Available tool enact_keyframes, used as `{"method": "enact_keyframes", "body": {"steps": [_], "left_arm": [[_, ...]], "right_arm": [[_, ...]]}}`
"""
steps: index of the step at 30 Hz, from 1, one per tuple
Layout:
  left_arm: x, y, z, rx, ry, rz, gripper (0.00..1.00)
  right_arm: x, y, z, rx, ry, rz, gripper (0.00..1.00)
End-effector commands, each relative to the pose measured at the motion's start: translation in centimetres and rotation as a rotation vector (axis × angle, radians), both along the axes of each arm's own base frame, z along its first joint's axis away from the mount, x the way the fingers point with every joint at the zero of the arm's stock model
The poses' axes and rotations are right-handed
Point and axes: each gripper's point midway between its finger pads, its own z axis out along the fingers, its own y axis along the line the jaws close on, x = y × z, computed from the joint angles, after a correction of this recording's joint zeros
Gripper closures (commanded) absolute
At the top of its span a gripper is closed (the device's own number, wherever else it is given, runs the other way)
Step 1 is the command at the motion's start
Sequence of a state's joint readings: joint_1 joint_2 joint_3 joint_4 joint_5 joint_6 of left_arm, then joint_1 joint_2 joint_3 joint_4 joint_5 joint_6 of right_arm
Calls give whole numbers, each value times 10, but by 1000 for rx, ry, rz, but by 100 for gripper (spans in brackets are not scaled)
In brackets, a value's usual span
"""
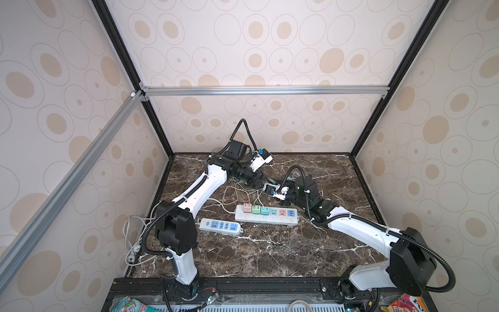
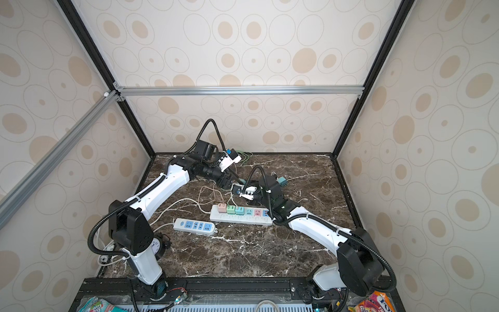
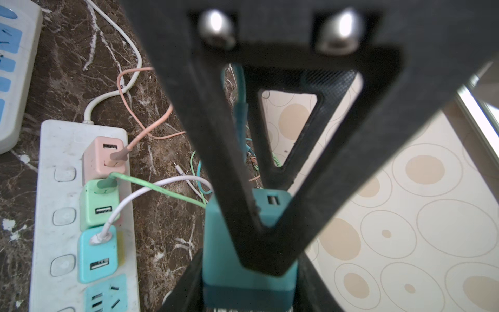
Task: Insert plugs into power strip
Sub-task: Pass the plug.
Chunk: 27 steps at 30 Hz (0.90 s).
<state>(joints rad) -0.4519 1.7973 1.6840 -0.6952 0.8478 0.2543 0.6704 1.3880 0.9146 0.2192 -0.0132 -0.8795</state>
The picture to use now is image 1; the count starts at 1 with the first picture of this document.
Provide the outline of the pink charger plug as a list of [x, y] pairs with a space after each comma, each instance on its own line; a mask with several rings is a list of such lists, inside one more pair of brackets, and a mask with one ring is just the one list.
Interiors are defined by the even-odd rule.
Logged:
[[243, 212], [244, 213], [252, 213], [253, 212], [253, 205], [250, 203], [243, 204]]

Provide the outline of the green charger plug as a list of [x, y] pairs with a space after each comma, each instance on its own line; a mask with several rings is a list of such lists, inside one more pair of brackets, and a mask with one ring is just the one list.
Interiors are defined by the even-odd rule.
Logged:
[[252, 206], [252, 214], [261, 214], [261, 206], [253, 205]]

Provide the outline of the teal charger plug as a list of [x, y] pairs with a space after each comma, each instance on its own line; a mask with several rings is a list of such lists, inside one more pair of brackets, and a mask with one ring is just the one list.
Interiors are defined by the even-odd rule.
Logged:
[[261, 207], [261, 214], [262, 215], [269, 215], [270, 214], [270, 208], [267, 206], [262, 206]]

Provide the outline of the multicolour white power strip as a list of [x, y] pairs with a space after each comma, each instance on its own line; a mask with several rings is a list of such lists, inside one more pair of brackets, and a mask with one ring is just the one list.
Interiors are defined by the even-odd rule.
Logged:
[[273, 224], [283, 226], [297, 226], [298, 212], [296, 209], [284, 207], [269, 207], [269, 215], [253, 215], [243, 212], [243, 204], [237, 205], [235, 210], [235, 220], [237, 222], [251, 222], [261, 224]]

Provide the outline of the blue white power strip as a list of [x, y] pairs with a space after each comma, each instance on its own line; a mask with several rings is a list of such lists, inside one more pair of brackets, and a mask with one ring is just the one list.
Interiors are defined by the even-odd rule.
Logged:
[[241, 225], [238, 222], [215, 220], [203, 218], [200, 221], [199, 229], [212, 233], [237, 236], [242, 232]]

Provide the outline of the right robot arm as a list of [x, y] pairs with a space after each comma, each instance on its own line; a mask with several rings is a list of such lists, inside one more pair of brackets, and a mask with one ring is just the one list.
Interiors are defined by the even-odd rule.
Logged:
[[385, 261], [356, 265], [347, 274], [347, 284], [359, 291], [397, 288], [420, 296], [423, 292], [444, 293], [456, 285], [451, 266], [432, 250], [414, 228], [399, 230], [354, 214], [322, 197], [317, 184], [301, 166], [290, 167], [273, 196], [305, 211], [312, 224], [346, 234], [375, 249]]

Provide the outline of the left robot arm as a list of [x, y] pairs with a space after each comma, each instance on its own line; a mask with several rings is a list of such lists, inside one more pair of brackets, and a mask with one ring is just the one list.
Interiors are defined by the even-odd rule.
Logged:
[[243, 118], [229, 142], [206, 161], [201, 176], [172, 201], [158, 204], [154, 219], [145, 227], [140, 245], [144, 253], [172, 262], [175, 286], [192, 298], [199, 287], [199, 273], [192, 249], [197, 243], [195, 218], [205, 202], [228, 179], [235, 178], [260, 190], [268, 178], [260, 169], [272, 160], [259, 149]]

